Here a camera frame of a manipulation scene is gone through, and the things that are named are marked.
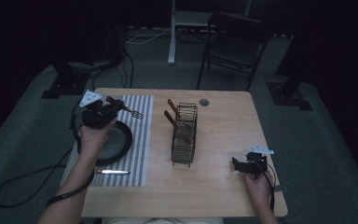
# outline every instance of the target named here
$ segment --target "metal stand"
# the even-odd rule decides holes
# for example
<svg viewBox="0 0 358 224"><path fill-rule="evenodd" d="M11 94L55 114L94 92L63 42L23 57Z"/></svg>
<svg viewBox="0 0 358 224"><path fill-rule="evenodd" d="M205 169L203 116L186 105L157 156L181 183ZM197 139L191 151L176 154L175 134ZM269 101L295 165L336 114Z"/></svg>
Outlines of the metal stand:
<svg viewBox="0 0 358 224"><path fill-rule="evenodd" d="M42 99L58 99L60 95L81 95L90 74L74 74L67 63L54 63L58 75L48 91L44 91Z"/></svg>
<svg viewBox="0 0 358 224"><path fill-rule="evenodd" d="M312 111L310 102L304 100L301 92L298 90L298 84L290 80L286 83L268 82L269 93L275 105L299 106L301 110Z"/></svg>
<svg viewBox="0 0 358 224"><path fill-rule="evenodd" d="M180 118L176 117L178 130L173 130L172 135L172 165L177 163L187 164L193 161L196 150L197 113L195 104L179 104Z"/></svg>

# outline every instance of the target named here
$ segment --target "metal wire rack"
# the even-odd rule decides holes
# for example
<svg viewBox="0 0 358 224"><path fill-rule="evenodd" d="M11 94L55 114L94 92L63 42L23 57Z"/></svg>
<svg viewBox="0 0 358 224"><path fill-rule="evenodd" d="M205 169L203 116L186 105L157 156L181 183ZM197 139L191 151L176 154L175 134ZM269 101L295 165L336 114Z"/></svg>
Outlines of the metal wire rack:
<svg viewBox="0 0 358 224"><path fill-rule="evenodd" d="M179 129L173 129L172 165L182 163L190 167L196 149L198 109L195 104L185 103L180 103L177 108L180 118L175 117L175 122Z"/></svg>

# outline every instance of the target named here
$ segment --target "fork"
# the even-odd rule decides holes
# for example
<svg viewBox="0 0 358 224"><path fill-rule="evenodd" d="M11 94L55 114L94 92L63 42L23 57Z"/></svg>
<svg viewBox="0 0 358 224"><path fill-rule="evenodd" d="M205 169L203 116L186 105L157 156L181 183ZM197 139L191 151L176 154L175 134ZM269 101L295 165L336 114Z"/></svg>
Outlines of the fork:
<svg viewBox="0 0 358 224"><path fill-rule="evenodd" d="M144 115L139 113L138 111L136 110L130 110L128 107L126 106L123 106L123 110L127 111L127 112L130 112L131 113L131 116L133 118L136 118L136 119L143 119L144 118Z"/></svg>
<svg viewBox="0 0 358 224"><path fill-rule="evenodd" d="M107 96L106 97L106 101L109 102L110 104L115 104L117 102L117 100L113 99L112 97L110 96ZM139 113L138 111L135 111L135 110L131 110L129 109L128 107L126 107L123 103L123 110L127 111L127 112L130 112L131 113L131 116L133 118L136 118L136 119L143 119L144 118L144 115Z"/></svg>

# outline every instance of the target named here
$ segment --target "wooden table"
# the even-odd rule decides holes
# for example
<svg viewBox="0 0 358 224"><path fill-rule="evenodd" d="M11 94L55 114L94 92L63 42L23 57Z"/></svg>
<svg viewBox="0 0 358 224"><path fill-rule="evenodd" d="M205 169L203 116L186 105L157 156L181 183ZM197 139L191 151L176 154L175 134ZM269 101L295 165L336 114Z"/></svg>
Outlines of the wooden table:
<svg viewBox="0 0 358 224"><path fill-rule="evenodd" d="M90 187L83 217L253 217L243 177L231 157L245 161L247 147L267 146L250 93L98 89L104 95L154 95L146 184L143 187ZM175 104L198 106L197 144L191 167L171 161L172 125L163 111ZM209 100L201 106L200 99ZM273 167L268 156L268 163ZM287 214L282 192L275 215Z"/></svg>

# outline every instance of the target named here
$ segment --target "wooden handle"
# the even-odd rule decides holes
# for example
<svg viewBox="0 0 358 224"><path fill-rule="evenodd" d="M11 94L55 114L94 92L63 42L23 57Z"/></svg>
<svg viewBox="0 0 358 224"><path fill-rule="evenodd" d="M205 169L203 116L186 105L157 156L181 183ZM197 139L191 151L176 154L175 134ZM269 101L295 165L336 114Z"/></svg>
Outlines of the wooden handle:
<svg viewBox="0 0 358 224"><path fill-rule="evenodd" d="M106 101L107 101L109 104L112 104L112 105L114 105L115 102L116 102L116 100L113 99L113 98L110 97L110 96L106 96Z"/></svg>
<svg viewBox="0 0 358 224"><path fill-rule="evenodd" d="M176 106L173 104L171 99L168 99L168 105L170 105L170 107L173 110L173 112L175 113L176 117L180 118L179 111L176 108Z"/></svg>
<svg viewBox="0 0 358 224"><path fill-rule="evenodd" d="M164 115L165 117L167 117L167 119L170 121L170 123L173 125L173 128L175 128L175 130L178 130L179 127L176 125L175 120L173 120L173 118L171 117L170 113L168 113L167 110L164 111Z"/></svg>

